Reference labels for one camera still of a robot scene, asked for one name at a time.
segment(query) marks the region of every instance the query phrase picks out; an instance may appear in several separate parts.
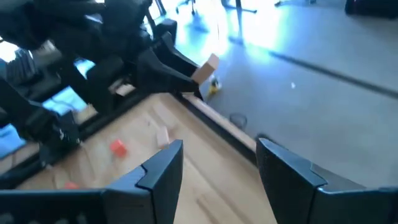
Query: gray floor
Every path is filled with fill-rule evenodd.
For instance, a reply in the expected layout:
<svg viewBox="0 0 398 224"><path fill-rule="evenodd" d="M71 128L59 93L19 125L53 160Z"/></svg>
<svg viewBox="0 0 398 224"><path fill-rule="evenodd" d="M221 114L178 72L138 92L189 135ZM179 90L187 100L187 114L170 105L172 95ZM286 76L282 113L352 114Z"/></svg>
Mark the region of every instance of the gray floor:
<svg viewBox="0 0 398 224"><path fill-rule="evenodd" d="M216 75L223 88L208 100L211 107L226 117L245 114L250 136L266 133L357 183L398 185L398 101L267 51L396 90L396 21L347 17L326 4L264 6L258 15L244 13L239 22L235 12L199 3L198 16L192 18L189 9L174 16L177 46L198 63L219 54Z"/></svg>

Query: wood grain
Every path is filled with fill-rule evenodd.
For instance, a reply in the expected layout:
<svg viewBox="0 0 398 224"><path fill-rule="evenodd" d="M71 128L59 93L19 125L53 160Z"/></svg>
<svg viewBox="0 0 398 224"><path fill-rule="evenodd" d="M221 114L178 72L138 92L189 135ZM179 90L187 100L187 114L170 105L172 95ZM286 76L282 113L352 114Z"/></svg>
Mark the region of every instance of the wood grain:
<svg viewBox="0 0 398 224"><path fill-rule="evenodd" d="M15 153L0 159L0 174L25 161L28 157L39 151L37 143L27 143Z"/></svg>
<svg viewBox="0 0 398 224"><path fill-rule="evenodd" d="M217 113L215 110L206 105L202 100L192 96L185 95L187 100L189 100L193 105L195 105L201 112L206 114L213 121L216 121L220 126L227 129L234 137L240 140L243 144L245 144L248 148L256 151L256 142L250 138L247 134L242 132L238 127L229 122L225 117Z"/></svg>
<svg viewBox="0 0 398 224"><path fill-rule="evenodd" d="M200 109L213 119L221 117L207 105ZM276 223L257 169L168 94L144 100L85 141L82 149L19 188L60 189L68 181L82 188L104 187L158 151L156 132L164 126L171 130L170 140L183 139L184 144L175 223ZM227 126L245 144L255 146L232 124ZM127 147L122 159L109 149L115 139Z"/></svg>

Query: small red object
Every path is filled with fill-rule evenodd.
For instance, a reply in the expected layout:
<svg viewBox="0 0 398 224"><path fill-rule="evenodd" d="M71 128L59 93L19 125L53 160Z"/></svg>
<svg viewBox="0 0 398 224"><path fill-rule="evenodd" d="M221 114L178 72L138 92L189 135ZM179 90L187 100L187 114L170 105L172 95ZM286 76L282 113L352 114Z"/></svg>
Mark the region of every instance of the small red object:
<svg viewBox="0 0 398 224"><path fill-rule="evenodd" d="M70 189L70 190L79 189L79 186L73 182L67 182L65 184L65 189Z"/></svg>
<svg viewBox="0 0 398 224"><path fill-rule="evenodd" d="M111 151L118 157L124 157L127 153L127 149L120 139L115 140L111 144Z"/></svg>

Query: chair leg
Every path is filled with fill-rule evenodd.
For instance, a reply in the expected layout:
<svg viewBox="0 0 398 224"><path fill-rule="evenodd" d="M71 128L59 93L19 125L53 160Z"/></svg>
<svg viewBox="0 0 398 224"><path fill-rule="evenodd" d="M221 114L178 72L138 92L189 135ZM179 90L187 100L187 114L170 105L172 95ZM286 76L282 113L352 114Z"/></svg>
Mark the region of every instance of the chair leg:
<svg viewBox="0 0 398 224"><path fill-rule="evenodd" d="M191 0L192 5L192 15L195 15L195 8L193 7L195 0Z"/></svg>

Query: cable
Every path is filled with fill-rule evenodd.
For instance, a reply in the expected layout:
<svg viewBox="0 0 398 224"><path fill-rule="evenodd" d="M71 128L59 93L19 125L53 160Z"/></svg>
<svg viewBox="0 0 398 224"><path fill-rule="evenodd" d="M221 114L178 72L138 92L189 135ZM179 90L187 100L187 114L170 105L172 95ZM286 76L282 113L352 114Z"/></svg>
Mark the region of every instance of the cable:
<svg viewBox="0 0 398 224"><path fill-rule="evenodd" d="M229 121L240 130L244 129L248 124L248 118L241 113L231 113L229 115Z"/></svg>

